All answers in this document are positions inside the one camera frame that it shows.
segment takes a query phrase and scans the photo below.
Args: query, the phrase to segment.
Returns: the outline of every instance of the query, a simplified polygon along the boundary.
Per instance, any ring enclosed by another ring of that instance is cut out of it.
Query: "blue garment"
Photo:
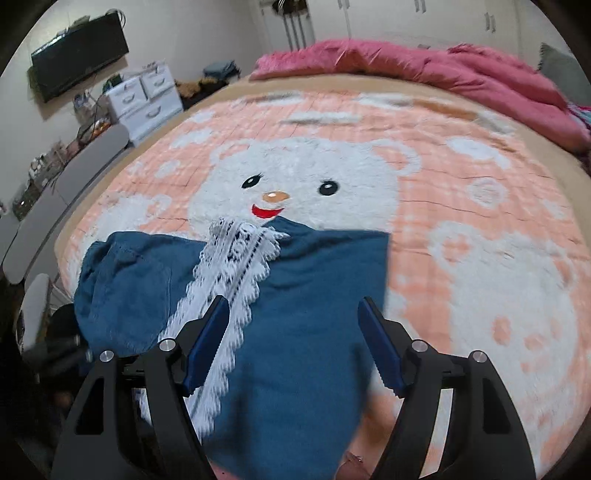
[[[388,235],[289,233],[259,283],[206,454],[242,480],[330,480],[361,419],[373,360],[357,305],[384,305]]]
[[[93,243],[82,262],[74,312],[95,355],[152,347],[193,281],[205,247],[169,235],[115,232]]]

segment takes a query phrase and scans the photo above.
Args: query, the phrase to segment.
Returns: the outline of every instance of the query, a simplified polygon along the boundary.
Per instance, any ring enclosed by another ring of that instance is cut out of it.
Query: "metal screw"
[[[176,346],[177,346],[177,343],[174,340],[172,340],[172,338],[167,338],[166,340],[162,340],[160,342],[160,349],[163,352],[169,352]]]
[[[484,362],[486,362],[488,360],[486,353],[481,352],[480,350],[477,350],[476,352],[474,352],[472,354],[472,358],[474,359],[475,362],[478,362],[479,364],[483,364]]]
[[[426,352],[428,348],[427,342],[423,342],[422,340],[415,340],[413,342],[413,350],[415,352]]]
[[[111,352],[111,350],[105,350],[104,352],[102,352],[99,355],[99,360],[101,362],[110,362],[111,360],[113,360],[113,357],[115,356],[115,354],[113,352]]]

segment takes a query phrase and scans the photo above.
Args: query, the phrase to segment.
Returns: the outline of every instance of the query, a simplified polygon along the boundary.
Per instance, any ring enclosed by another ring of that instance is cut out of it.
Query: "lace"
[[[228,373],[235,365],[235,353],[242,345],[242,329],[251,321],[250,304],[259,296],[258,282],[269,275],[270,260],[279,256],[278,241],[288,237],[272,228],[222,218],[209,228],[210,240],[201,252],[195,278],[187,286],[187,295],[168,319],[158,341],[174,338],[183,325],[205,314],[216,295],[223,295],[230,305],[228,329],[217,349],[205,383],[185,399],[197,437],[213,431],[220,412],[221,398],[228,391]],[[150,421],[145,390],[138,394],[143,418]]]

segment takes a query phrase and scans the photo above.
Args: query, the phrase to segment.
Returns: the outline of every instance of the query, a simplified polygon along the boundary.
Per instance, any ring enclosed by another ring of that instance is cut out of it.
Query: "orange nose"
[[[287,200],[290,196],[285,192],[267,192],[262,196],[262,199],[269,203],[279,203],[283,200]]]

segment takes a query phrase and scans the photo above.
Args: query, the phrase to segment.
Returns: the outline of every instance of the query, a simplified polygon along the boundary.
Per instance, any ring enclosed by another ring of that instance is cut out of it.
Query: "wall-mounted tv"
[[[128,52],[116,12],[69,29],[31,55],[43,101],[61,95]]]

